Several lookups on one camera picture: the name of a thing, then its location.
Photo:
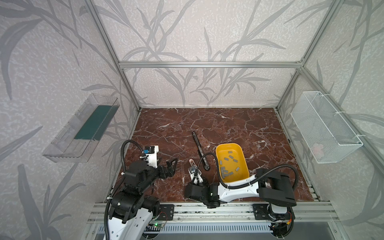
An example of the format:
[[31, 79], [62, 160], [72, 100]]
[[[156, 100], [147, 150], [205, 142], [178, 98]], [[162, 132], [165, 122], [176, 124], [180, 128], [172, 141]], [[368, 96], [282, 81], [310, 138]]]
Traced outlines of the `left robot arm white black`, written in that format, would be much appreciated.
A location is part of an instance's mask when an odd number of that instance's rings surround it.
[[[140, 158], [126, 166], [126, 146], [135, 145], [141, 152]], [[159, 165], [158, 146], [142, 148], [133, 140], [126, 140], [121, 146], [123, 177], [118, 187], [108, 197], [104, 213], [106, 240], [139, 240], [148, 224], [161, 212], [157, 197], [146, 195], [147, 189], [157, 179], [175, 175], [178, 159]]]

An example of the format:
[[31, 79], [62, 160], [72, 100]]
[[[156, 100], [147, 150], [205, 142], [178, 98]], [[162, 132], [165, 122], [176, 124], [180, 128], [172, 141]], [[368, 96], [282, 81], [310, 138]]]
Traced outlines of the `black metal stapler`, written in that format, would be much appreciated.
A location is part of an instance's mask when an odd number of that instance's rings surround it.
[[204, 166], [204, 170], [205, 171], [209, 171], [211, 169], [211, 167], [210, 167], [210, 164], [209, 164], [209, 162], [207, 160], [207, 157], [204, 156], [205, 153], [204, 153], [203, 148], [202, 148], [202, 146], [201, 146], [201, 144], [199, 142], [199, 139], [198, 139], [198, 136], [197, 136], [196, 132], [192, 132], [192, 136], [193, 136], [193, 138], [195, 140], [195, 143], [197, 145], [198, 154], [199, 154], [199, 156], [201, 158], [201, 163]]

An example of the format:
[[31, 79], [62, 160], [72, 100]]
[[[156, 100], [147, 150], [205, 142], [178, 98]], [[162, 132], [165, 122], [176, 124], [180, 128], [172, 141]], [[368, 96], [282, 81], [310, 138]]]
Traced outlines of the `beige mini stapler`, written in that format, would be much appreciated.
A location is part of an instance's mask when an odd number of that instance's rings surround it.
[[193, 184], [199, 185], [204, 182], [202, 179], [201, 171], [198, 170], [198, 173], [196, 174], [196, 167], [190, 167], [188, 168], [188, 171]]

